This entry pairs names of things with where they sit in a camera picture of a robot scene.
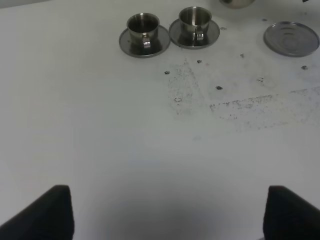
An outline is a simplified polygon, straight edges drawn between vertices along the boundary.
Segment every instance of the black object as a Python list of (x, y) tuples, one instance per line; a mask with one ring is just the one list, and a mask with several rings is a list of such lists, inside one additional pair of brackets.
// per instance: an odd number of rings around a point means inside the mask
[(265, 240), (320, 240), (320, 211), (284, 186), (270, 186)]
[(56, 185), (0, 226), (0, 240), (71, 240), (74, 232), (70, 189)]

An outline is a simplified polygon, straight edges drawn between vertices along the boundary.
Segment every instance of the stainless steel cup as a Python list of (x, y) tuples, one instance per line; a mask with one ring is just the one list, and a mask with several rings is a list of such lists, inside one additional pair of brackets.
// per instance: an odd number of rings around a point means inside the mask
[(126, 22), (131, 43), (138, 48), (151, 48), (158, 40), (159, 25), (159, 18), (151, 13), (133, 15)]
[(181, 33), (183, 37), (201, 41), (208, 31), (211, 12), (199, 6), (191, 6), (179, 13)]
[(231, 9), (242, 9), (250, 4), (252, 4), (255, 0), (220, 0), (220, 2)]

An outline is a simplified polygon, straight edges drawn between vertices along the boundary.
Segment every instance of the tabletop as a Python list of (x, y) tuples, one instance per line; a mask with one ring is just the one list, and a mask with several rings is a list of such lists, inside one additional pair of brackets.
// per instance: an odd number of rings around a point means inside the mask
[[(121, 51), (132, 15), (155, 14), (168, 29), (190, 6), (210, 10), (221, 28), (212, 46), (171, 43), (148, 59)], [(320, 208), (320, 51), (292, 58), (263, 42), (280, 21), (319, 34), (319, 12), (316, 0), (0, 9), (0, 223), (56, 184), (71, 188), (76, 240), (154, 229), (168, 238), (174, 227), (197, 239), (258, 240), (270, 185)]]

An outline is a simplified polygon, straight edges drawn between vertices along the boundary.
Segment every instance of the metal saucer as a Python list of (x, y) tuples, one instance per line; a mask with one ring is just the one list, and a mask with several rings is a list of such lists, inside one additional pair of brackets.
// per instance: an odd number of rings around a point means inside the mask
[(129, 31), (125, 29), (119, 37), (119, 45), (121, 50), (129, 56), (146, 59), (157, 56), (167, 50), (170, 45), (170, 35), (168, 30), (160, 25), (157, 42), (151, 45), (149, 49), (139, 49), (131, 44)]
[(208, 32), (204, 35), (203, 40), (194, 42), (191, 39), (185, 39), (181, 34), (179, 21), (179, 19), (175, 20), (169, 28), (171, 40), (178, 47), (184, 49), (204, 49), (214, 44), (220, 35), (218, 24), (210, 20)]
[(288, 57), (307, 56), (320, 45), (315, 31), (292, 21), (282, 21), (269, 26), (263, 40), (272, 51)]

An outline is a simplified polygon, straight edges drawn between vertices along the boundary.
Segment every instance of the empty saucer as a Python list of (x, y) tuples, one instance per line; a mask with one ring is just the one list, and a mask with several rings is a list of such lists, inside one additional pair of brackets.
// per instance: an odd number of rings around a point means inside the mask
[(288, 57), (304, 57), (318, 49), (315, 31), (297, 22), (282, 21), (268, 27), (263, 40), (274, 52)]

